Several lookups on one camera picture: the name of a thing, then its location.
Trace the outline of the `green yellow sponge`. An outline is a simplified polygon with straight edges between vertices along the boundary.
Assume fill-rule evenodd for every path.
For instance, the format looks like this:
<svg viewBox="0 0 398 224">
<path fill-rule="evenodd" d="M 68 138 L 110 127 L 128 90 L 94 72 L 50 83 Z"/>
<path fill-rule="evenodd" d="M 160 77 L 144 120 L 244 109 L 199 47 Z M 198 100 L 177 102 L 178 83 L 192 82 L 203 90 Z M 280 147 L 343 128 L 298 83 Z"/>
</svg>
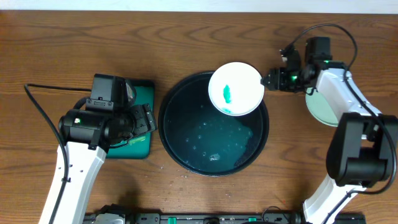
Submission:
<svg viewBox="0 0 398 224">
<path fill-rule="evenodd" d="M 135 144 L 135 143 L 137 143 L 137 142 L 141 142 L 141 141 L 145 141 L 146 140 L 146 136 L 145 135 L 143 135 L 143 136 L 138 136 L 138 137 L 136 137 L 136 138 L 132 138 L 132 139 L 130 139 L 129 140 L 129 145 L 132 145 L 132 144 Z"/>
</svg>

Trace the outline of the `light green plate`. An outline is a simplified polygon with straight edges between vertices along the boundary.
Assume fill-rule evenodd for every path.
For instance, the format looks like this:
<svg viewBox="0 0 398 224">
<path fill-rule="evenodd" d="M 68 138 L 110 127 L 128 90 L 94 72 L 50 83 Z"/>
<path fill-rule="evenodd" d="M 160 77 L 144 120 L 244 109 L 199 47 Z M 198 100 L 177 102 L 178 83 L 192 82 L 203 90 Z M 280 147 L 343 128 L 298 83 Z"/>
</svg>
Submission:
<svg viewBox="0 0 398 224">
<path fill-rule="evenodd" d="M 305 102 L 311 115 L 319 122 L 337 127 L 338 119 L 324 96 L 314 88 L 305 90 Z"/>
</svg>

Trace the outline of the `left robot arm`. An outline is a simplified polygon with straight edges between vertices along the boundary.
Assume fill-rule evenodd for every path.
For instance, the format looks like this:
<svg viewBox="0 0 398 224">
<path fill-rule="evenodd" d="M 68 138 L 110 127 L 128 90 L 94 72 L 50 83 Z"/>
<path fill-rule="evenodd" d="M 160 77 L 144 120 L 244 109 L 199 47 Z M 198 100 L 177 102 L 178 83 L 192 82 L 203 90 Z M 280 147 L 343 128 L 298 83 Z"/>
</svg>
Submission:
<svg viewBox="0 0 398 224">
<path fill-rule="evenodd" d="M 61 143 L 40 223 L 83 223 L 90 193 L 109 150 L 120 159 L 142 159 L 157 129 L 149 80 L 96 74 L 90 96 L 60 118 Z"/>
</svg>

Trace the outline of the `white plate green stain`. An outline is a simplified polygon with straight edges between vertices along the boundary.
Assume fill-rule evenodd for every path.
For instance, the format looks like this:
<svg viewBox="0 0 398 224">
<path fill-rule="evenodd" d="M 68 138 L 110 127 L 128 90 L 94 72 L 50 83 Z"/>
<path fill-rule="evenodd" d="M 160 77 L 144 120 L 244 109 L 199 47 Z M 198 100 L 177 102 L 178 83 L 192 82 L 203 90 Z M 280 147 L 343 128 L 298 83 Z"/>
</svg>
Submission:
<svg viewBox="0 0 398 224">
<path fill-rule="evenodd" d="M 243 62 L 222 65 L 211 76 L 208 95 L 213 106 L 228 116 L 243 116 L 263 101 L 265 86 L 261 74 Z"/>
</svg>

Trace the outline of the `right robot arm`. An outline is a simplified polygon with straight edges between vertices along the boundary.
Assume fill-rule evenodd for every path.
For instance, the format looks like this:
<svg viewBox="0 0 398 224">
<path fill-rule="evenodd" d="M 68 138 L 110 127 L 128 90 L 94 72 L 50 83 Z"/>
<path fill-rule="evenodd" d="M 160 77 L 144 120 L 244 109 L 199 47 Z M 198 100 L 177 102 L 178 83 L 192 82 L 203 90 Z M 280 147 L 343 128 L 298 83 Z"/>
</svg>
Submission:
<svg viewBox="0 0 398 224">
<path fill-rule="evenodd" d="M 285 67 L 270 70 L 261 83 L 270 91 L 307 89 L 324 97 L 338 120 L 326 155 L 327 175 L 291 223 L 333 223 L 359 194 L 376 183 L 392 185 L 397 172 L 397 117 L 382 114 L 355 85 L 349 66 L 330 53 L 330 38 L 307 40 L 302 60 L 293 44 L 280 50 Z"/>
</svg>

